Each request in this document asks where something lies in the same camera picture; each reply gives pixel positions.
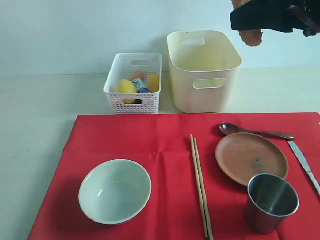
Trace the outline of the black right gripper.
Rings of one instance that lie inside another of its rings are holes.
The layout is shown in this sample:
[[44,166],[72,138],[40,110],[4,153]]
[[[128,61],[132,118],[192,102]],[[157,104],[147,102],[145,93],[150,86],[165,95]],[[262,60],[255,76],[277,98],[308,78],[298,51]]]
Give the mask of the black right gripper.
[[287,2],[248,2],[231,12],[230,22],[235,31],[292,33],[297,29],[302,30],[305,37],[313,37],[320,33],[320,1],[291,0],[289,5]]

